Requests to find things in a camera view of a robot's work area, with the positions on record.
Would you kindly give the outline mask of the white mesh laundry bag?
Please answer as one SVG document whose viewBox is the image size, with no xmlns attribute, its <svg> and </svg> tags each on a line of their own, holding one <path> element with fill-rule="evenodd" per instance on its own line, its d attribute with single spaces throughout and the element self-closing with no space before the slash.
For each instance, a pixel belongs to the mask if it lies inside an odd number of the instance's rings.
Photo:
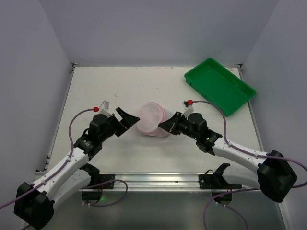
<svg viewBox="0 0 307 230">
<path fill-rule="evenodd" d="M 164 138 L 169 133 L 161 129 L 158 125 L 172 117 L 172 113 L 164 109 L 160 104 L 148 102 L 137 112 L 140 121 L 136 123 L 137 129 L 144 135 Z"/>
</svg>

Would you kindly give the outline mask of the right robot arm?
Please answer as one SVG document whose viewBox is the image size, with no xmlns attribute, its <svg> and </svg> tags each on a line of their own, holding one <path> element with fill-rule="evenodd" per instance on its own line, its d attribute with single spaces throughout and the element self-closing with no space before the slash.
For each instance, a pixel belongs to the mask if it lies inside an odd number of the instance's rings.
<svg viewBox="0 0 307 230">
<path fill-rule="evenodd" d="M 253 187 L 269 199 L 281 203 L 297 181 L 297 175 L 283 155 L 235 147 L 223 140 L 223 136 L 209 129 L 199 113 L 185 117 L 176 112 L 170 119 L 158 125 L 173 135 L 186 135 L 196 141 L 198 148 L 213 156 L 229 159 L 242 166 L 222 165 L 223 171 L 215 172 L 223 182 Z"/>
</svg>

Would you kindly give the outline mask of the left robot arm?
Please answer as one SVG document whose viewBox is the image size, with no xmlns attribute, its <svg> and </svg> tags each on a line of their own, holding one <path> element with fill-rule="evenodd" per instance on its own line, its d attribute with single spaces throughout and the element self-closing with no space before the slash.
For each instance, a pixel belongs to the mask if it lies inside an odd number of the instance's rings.
<svg viewBox="0 0 307 230">
<path fill-rule="evenodd" d="M 24 182 L 17 189 L 13 212 L 36 230 L 50 222 L 59 204 L 78 190 L 93 187 L 91 182 L 99 170 L 89 161 L 104 141 L 113 135 L 120 137 L 140 120 L 119 107 L 116 111 L 121 120 L 103 108 L 94 107 L 92 111 L 96 115 L 81 137 L 70 141 L 70 152 L 42 177 L 31 184 Z"/>
</svg>

